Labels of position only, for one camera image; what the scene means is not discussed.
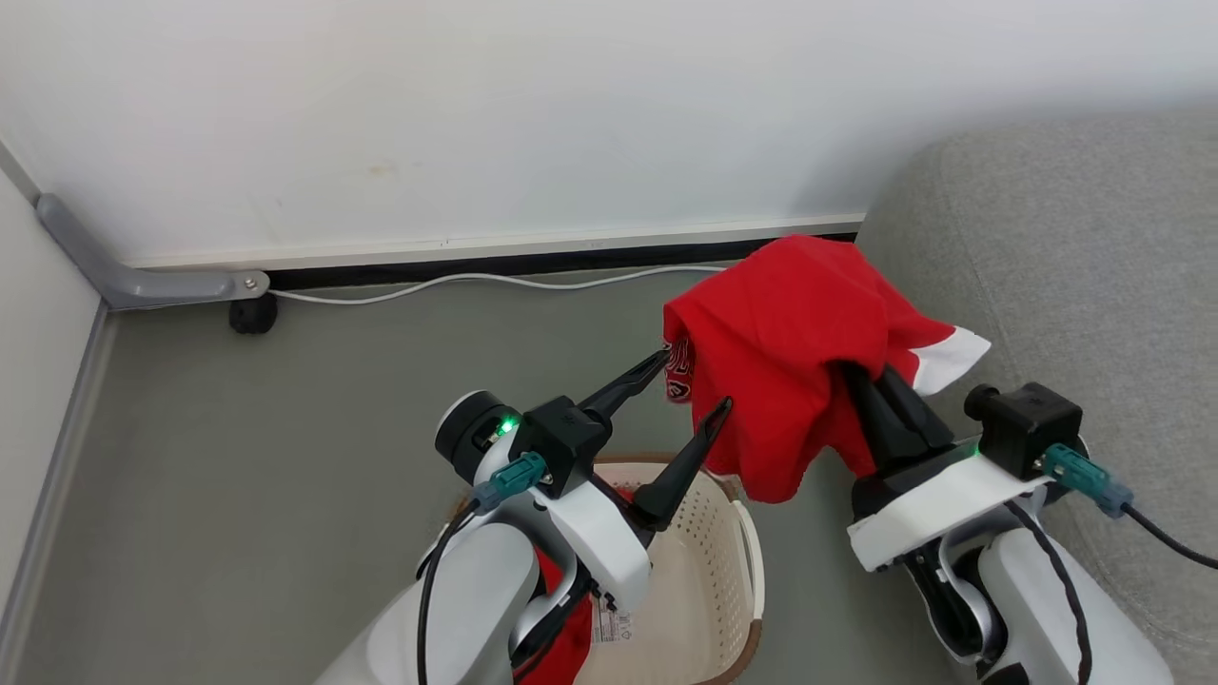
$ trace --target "white trim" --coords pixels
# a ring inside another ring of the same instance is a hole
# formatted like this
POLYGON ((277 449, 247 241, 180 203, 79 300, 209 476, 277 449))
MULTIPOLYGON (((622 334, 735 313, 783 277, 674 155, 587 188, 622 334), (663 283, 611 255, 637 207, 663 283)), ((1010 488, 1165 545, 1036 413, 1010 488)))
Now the white trim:
POLYGON ((203 255, 164 255, 124 260, 135 268, 300 269, 469 260, 552 252, 581 252, 654 245, 691 245, 760 240, 792 234, 817 235, 851 230, 862 213, 797 217, 786 219, 699 223, 609 230, 570 230, 532 234, 499 234, 485 238, 418 240, 369 245, 318 247, 266 247, 203 255))
POLYGON ((968 373, 989 349, 989 340, 957 325, 951 335, 934 345, 910 350, 917 355, 914 391, 923 397, 934 395, 968 373))

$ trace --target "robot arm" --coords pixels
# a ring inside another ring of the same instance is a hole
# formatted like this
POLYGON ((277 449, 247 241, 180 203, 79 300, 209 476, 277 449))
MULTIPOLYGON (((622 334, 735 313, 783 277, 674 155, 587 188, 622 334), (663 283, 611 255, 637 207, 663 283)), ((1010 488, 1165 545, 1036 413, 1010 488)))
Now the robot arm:
POLYGON ((878 467, 854 486, 850 545, 867 570, 905 568, 955 661, 995 684, 1172 681, 1040 527, 1065 494, 1045 474, 1046 450, 1084 449, 1077 405, 1035 383, 1006 395, 983 385, 965 406, 983 433, 955 441, 893 369, 876 383, 856 367, 843 377, 878 467))
MULTIPOLYGON (((487 391, 458 400, 436 430, 436 450, 475 494, 523 458, 543 475, 520 496, 449 525, 447 545, 424 556, 423 580, 438 550, 428 618, 430 685, 498 685, 537 658, 579 602, 593 590, 622 609, 647 595, 647 547, 665 530, 731 412, 723 401, 650 484, 626 501, 593 472, 613 433, 613 414, 664 368, 660 351, 576 403, 561 396, 518 412, 487 391), (561 570, 549 592, 540 583, 541 550, 561 570)), ((417 625, 424 601, 417 583, 340 656, 318 685, 418 683, 417 625)))

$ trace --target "white cable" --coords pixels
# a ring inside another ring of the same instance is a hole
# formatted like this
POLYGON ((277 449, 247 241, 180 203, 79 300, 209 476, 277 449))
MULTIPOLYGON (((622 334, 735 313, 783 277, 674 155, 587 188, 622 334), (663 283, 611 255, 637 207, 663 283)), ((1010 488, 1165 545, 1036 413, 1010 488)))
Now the white cable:
POLYGON ((441 283, 449 283, 453 280, 497 280, 499 283, 508 283, 512 285, 524 285, 526 288, 537 288, 541 290, 583 290, 586 288, 596 288, 598 285, 609 285, 613 283, 621 283, 624 280, 643 278, 644 275, 655 275, 658 273, 674 273, 685 271, 717 273, 723 271, 723 267, 700 267, 700 266, 658 267, 654 269, 615 275, 613 278, 602 278, 600 280, 586 280, 583 283, 537 283, 536 280, 525 280, 523 278, 512 278, 510 275, 497 275, 493 273, 454 273, 451 275, 442 275, 440 278, 436 278, 434 280, 428 280, 418 285, 412 285, 404 290, 386 293, 385 295, 378 295, 375 297, 363 297, 359 300, 314 297, 313 295, 301 295, 298 293, 289 293, 285 290, 269 290, 269 293, 274 293, 275 295, 280 297, 286 297, 289 300, 300 300, 301 302, 313 302, 315 305, 375 305, 376 302, 387 302, 390 300, 396 300, 397 297, 413 295, 419 290, 425 290, 428 288, 431 288, 432 285, 440 285, 441 283))

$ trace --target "red cloth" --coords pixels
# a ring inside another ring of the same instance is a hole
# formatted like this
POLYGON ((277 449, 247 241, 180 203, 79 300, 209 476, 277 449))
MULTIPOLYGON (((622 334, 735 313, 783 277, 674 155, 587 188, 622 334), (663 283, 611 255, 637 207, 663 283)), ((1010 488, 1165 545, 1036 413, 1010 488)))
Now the red cloth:
POLYGON ((706 466, 738 474, 762 502, 794 496, 826 446, 857 477, 876 470, 832 362, 856 362, 872 378, 888 363, 910 383, 939 364, 927 375, 954 379, 989 346, 920 314, 854 245, 803 235, 669 302, 664 339, 674 352, 669 397, 692 400, 694 425, 721 397, 733 400, 706 466))

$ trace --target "black cable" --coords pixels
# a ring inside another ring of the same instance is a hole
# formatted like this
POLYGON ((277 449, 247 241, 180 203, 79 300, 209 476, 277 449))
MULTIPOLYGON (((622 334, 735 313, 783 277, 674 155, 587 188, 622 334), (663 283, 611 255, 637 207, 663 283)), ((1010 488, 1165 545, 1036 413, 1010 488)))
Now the black cable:
POLYGON ((419 597, 419 640, 414 647, 415 661, 419 662, 419 685, 428 685, 428 613, 431 608, 431 589, 436 584, 436 570, 440 569, 440 557, 445 555, 445 547, 453 535, 474 518, 477 505, 477 500, 470 500, 460 513, 453 517, 453 522, 440 534, 436 548, 431 551, 431 558, 428 561, 428 572, 423 577, 423 595, 419 597))
POLYGON ((549 648, 554 646, 554 642, 555 642, 554 640, 547 642, 546 646, 542 647, 541 651, 537 652, 537 655, 535 655, 533 658, 530 659, 529 663, 524 665, 524 668, 512 674, 512 681, 516 684, 523 683, 529 674, 536 670, 537 667, 541 665, 541 659, 546 658, 546 655, 549 653, 549 648))
POLYGON ((1032 519, 1032 516, 1015 502, 1007 502, 1006 508, 1035 538, 1037 545, 1040 545, 1040 548, 1049 556, 1049 563, 1052 564, 1057 579, 1062 581, 1062 587, 1066 589, 1066 603, 1069 605, 1069 611, 1074 614, 1075 633, 1078 635, 1078 651, 1080 655, 1078 659, 1078 685, 1086 685, 1091 680, 1091 636, 1086 631, 1086 617, 1083 616, 1083 602, 1078 598, 1078 590, 1074 589, 1074 581, 1071 580, 1061 555, 1057 553, 1052 542, 1049 541, 1049 535, 1045 535, 1045 531, 1032 519))
POLYGON ((1212 557, 1207 557, 1207 556, 1205 556, 1205 555, 1202 555, 1200 552, 1195 552, 1195 551, 1190 550, 1189 547, 1185 547, 1175 538, 1172 538, 1167 533, 1163 533, 1162 528, 1160 528, 1160 527, 1155 525, 1153 523, 1151 523, 1151 520, 1149 518, 1146 518, 1145 516, 1142 516, 1142 513, 1140 511, 1135 509, 1134 506, 1130 505, 1129 502, 1122 503, 1121 505, 1121 511, 1123 511, 1127 514, 1129 514, 1129 518, 1136 520, 1139 525, 1141 525, 1142 528, 1145 528, 1155 538, 1158 538, 1160 541, 1162 541, 1164 545, 1167 545, 1168 547, 1172 547, 1172 550, 1174 550, 1178 555, 1180 555, 1180 556, 1183 556, 1183 557, 1185 557, 1188 559, 1195 561, 1195 562, 1197 562, 1201 566, 1207 566, 1209 568, 1218 569, 1218 559, 1212 558, 1212 557))

